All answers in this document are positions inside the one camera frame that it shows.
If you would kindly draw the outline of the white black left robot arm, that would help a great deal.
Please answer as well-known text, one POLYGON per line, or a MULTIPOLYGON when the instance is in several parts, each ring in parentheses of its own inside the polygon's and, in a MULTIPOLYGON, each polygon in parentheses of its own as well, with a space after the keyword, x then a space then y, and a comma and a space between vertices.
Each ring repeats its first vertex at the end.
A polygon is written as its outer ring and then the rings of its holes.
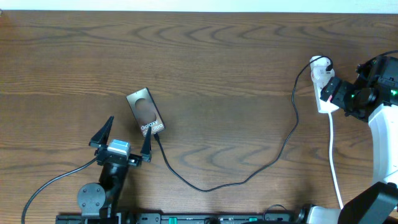
POLYGON ((95 147, 95 162, 102 167, 97 183, 84 185, 78 192, 77 201, 84 223, 129 223, 128 212, 118 211, 118 201, 128 170, 152 159, 149 129, 145 135, 141 153, 130 153, 128 142, 114 139, 108 142, 114 117, 110 116, 104 126, 90 139, 95 147))

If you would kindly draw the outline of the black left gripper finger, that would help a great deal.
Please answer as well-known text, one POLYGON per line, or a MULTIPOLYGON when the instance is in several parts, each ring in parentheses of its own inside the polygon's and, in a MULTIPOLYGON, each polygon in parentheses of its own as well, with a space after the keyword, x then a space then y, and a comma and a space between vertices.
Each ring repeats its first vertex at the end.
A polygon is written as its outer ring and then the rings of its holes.
POLYGON ((104 126, 90 139, 89 146, 105 148, 113 125, 114 116, 110 116, 104 126))
POLYGON ((152 127, 149 126, 141 149, 142 157, 152 157, 151 136, 152 136, 152 127))

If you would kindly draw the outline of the Galaxy S25 Ultra smartphone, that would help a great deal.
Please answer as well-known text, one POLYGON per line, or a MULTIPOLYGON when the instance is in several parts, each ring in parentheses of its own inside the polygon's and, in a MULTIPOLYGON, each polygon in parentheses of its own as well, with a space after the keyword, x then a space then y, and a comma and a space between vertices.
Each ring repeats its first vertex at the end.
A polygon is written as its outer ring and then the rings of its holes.
POLYGON ((138 127, 145 137, 165 130, 165 123, 147 87, 131 93, 126 97, 138 127))

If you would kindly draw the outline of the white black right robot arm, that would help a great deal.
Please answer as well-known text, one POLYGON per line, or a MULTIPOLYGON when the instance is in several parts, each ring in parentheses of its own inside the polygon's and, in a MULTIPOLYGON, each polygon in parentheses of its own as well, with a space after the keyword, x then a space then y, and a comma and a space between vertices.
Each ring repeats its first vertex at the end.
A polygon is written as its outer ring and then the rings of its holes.
POLYGON ((335 76, 326 56, 310 59, 319 113, 342 109, 368 123, 373 142, 371 186, 339 208, 310 206, 304 223, 397 223, 397 58, 380 54, 357 66, 354 83, 335 76))

